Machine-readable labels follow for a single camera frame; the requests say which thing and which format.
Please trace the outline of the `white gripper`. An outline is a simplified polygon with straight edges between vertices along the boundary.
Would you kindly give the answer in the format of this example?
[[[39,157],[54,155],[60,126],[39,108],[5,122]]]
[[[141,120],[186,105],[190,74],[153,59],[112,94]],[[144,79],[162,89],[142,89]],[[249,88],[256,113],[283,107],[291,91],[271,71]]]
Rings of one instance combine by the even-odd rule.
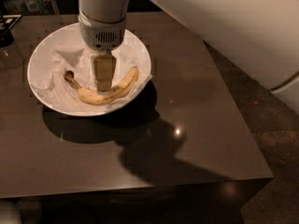
[[[90,49],[102,50],[92,56],[94,82],[98,92],[108,92],[112,88],[117,61],[111,50],[119,47],[124,39],[126,19],[115,22],[96,21],[79,12],[78,20],[86,45]]]

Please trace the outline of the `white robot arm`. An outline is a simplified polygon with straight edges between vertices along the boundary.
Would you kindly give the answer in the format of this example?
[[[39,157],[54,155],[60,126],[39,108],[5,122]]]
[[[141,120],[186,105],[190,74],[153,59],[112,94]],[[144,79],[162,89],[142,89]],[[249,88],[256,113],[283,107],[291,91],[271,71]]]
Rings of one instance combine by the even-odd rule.
[[[299,0],[150,0],[299,112]],[[78,0],[82,36],[113,49],[101,32],[122,32],[129,0]]]

